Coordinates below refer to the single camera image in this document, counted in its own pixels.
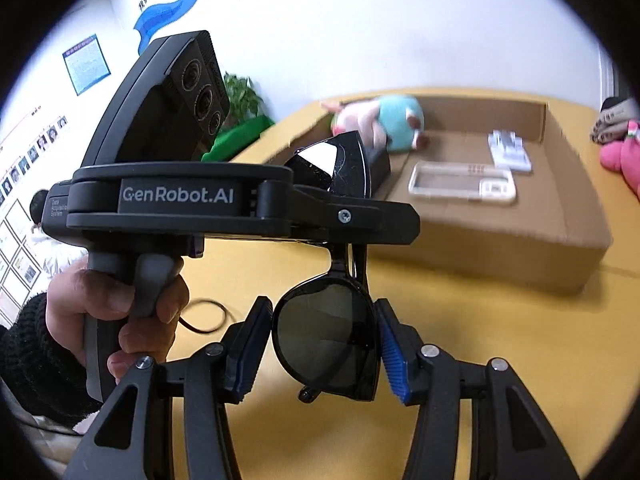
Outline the black knit sleeve forearm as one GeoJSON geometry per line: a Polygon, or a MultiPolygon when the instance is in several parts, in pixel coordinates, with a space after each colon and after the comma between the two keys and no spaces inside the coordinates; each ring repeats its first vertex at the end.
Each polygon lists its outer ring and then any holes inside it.
{"type": "Polygon", "coordinates": [[[88,395],[87,373],[47,329],[47,295],[30,298],[1,330],[1,378],[26,412],[73,427],[102,403],[88,395]]]}

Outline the person's left hand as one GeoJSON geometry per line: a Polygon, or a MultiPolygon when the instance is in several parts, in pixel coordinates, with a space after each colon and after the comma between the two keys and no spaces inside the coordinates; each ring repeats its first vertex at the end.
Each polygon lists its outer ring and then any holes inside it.
{"type": "Polygon", "coordinates": [[[100,321],[124,320],[118,334],[119,349],[107,360],[107,369],[117,380],[140,356],[164,362],[176,338],[181,311],[190,300],[186,282],[177,276],[163,290],[156,315],[133,318],[134,289],[109,276],[89,271],[86,257],[59,273],[47,290],[46,325],[52,338],[77,359],[86,362],[84,324],[91,316],[100,321]]]}

